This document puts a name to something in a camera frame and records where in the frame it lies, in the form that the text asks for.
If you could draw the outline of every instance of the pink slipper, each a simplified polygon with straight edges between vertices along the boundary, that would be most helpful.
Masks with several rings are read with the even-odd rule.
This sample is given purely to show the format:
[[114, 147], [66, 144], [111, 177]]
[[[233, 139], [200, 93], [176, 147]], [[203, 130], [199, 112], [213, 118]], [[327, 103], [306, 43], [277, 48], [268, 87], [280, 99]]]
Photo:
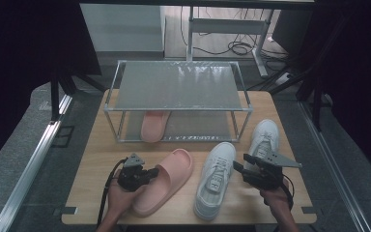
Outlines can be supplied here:
[[191, 176], [194, 168], [192, 156], [177, 149], [156, 165], [158, 176], [146, 190], [135, 198], [132, 209], [140, 216], [149, 216], [158, 210]]
[[164, 136], [170, 111], [147, 111], [141, 126], [141, 139], [145, 142], [158, 142]]

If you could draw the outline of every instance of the wooden table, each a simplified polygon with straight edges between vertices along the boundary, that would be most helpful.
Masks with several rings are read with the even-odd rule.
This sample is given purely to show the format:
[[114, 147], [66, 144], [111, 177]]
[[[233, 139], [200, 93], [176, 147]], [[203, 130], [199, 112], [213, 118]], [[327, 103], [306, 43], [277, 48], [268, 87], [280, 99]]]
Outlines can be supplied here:
[[[271, 95], [268, 92], [248, 92], [254, 112], [251, 114], [245, 133], [239, 143], [234, 143], [237, 150], [236, 160], [243, 163], [243, 153], [251, 145], [251, 134], [255, 126], [263, 119], [272, 119], [279, 127], [279, 153], [295, 159], [287, 136], [282, 127]], [[136, 153], [146, 163], [145, 169], [153, 168], [163, 158], [177, 148], [188, 150], [194, 158], [194, 171], [185, 185], [180, 188], [158, 211], [149, 217], [138, 217], [128, 212], [120, 220], [122, 224], [257, 224], [276, 223], [268, 206], [256, 188], [243, 181], [243, 177], [234, 171], [228, 184], [218, 216], [206, 222], [193, 212], [195, 193], [201, 177], [204, 161], [217, 144], [213, 142], [159, 142], [159, 143], [116, 143], [103, 112], [102, 104], [93, 125], [86, 150], [71, 187], [66, 207], [76, 207], [74, 215], [62, 215], [65, 224], [96, 224], [104, 183], [113, 166], [121, 159]], [[313, 223], [315, 214], [305, 214], [302, 207], [312, 207], [308, 192], [300, 171], [296, 168], [284, 168], [284, 174], [295, 185], [293, 216], [297, 223]]]

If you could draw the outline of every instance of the white desk leg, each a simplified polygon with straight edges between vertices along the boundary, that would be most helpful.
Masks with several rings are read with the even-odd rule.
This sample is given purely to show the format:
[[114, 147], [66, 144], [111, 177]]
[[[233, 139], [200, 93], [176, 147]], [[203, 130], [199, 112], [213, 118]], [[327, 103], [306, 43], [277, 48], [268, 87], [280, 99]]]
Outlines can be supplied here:
[[186, 49], [186, 60], [192, 61], [192, 20], [193, 20], [193, 7], [189, 7], [188, 18], [188, 46]]
[[252, 50], [255, 63], [257, 63], [258, 71], [260, 72], [260, 75], [262, 78], [268, 77], [267, 70], [265, 69], [264, 62], [261, 58], [261, 50], [264, 45], [264, 41], [267, 37], [268, 29], [270, 28], [272, 15], [273, 15], [273, 10], [270, 11], [270, 15], [268, 15], [267, 19], [265, 20], [265, 24], [263, 27], [263, 31], [261, 32], [261, 35], [260, 35], [260, 41], [258, 42], [258, 46]]

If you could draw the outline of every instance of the white sneaker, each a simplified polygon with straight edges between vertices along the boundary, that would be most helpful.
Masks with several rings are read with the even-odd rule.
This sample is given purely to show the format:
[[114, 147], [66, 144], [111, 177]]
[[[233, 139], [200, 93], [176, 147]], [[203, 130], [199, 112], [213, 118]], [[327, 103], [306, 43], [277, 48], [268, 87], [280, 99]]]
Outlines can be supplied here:
[[201, 219], [212, 220], [218, 214], [235, 157], [236, 149], [229, 142], [219, 143], [207, 156], [194, 204], [194, 213]]
[[[252, 133], [252, 143], [248, 153], [251, 156], [264, 156], [270, 149], [277, 152], [279, 149], [279, 129], [276, 123], [271, 119], [264, 119]], [[255, 171], [256, 166], [248, 163], [243, 164], [243, 168]]]

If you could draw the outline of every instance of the gray carpet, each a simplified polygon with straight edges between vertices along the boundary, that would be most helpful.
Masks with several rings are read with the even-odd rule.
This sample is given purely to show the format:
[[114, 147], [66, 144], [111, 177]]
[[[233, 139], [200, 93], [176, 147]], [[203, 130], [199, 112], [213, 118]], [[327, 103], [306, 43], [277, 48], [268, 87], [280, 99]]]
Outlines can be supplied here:
[[[258, 77], [252, 61], [241, 61], [240, 66], [246, 87], [263, 82], [263, 79]], [[103, 65], [101, 68], [103, 76], [94, 76], [94, 79], [108, 87], [116, 66]], [[74, 80], [79, 90], [73, 95], [70, 110], [59, 132], [59, 135], [64, 136], [57, 137], [52, 148], [49, 149], [40, 172], [14, 220], [11, 231], [95, 230], [95, 225], [68, 226], [61, 221], [60, 212], [67, 201], [102, 98], [102, 92], [79, 79]], [[314, 204], [313, 211], [318, 215], [316, 223], [300, 225], [300, 229], [312, 232], [357, 231], [348, 207], [332, 180], [317, 142], [313, 139], [300, 111], [295, 99], [297, 89], [298, 85], [292, 86], [274, 95], [273, 99], [293, 152], [297, 160], [303, 164], [300, 171]], [[50, 111], [44, 108], [39, 110], [43, 102], [50, 102], [47, 90], [48, 85], [44, 85], [33, 93], [31, 107], [0, 153], [0, 211], [50, 119]], [[349, 135], [338, 125], [329, 107], [322, 109], [321, 128], [343, 176], [371, 226], [371, 164]], [[256, 231], [273, 231], [274, 228], [274, 224], [256, 225]], [[208, 231], [207, 227], [197, 229]], [[179, 231], [179, 228], [157, 226], [147, 229], [147, 231], [161, 230]], [[229, 231], [252, 230], [252, 226], [241, 226], [230, 228]], [[146, 228], [132, 226], [128, 231], [146, 231]]]

